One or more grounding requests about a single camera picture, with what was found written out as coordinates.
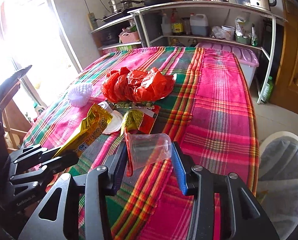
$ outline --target floor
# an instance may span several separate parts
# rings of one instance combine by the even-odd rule
[[[254,82],[250,87],[253,107],[256,114],[256,123],[259,142],[269,135],[279,131],[288,131],[298,136],[298,114],[282,107],[270,104],[257,104],[258,94]]]

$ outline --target pink basket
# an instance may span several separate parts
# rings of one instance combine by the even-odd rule
[[[137,42],[140,40],[138,32],[124,33],[123,35],[119,35],[119,38],[122,43]]]

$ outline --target cooking pot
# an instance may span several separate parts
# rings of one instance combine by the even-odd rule
[[[161,3],[169,3],[172,2],[172,0],[142,0],[142,1],[135,1],[135,0],[128,0],[128,1],[122,1],[121,3],[143,3],[145,6],[151,6],[151,5],[156,5],[156,4],[161,4]]]
[[[117,13],[123,9],[131,8],[132,2],[131,0],[110,0],[109,6],[112,13]]]

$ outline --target power strip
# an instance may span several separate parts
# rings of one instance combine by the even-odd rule
[[[89,25],[90,25],[90,29],[92,31],[95,30],[96,28],[98,28],[97,20],[95,18],[94,13],[88,13],[87,18],[88,18],[88,22],[89,22]]]

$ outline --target trash bin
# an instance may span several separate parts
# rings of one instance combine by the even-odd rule
[[[270,135],[260,146],[256,196],[281,240],[298,239],[298,136]]]

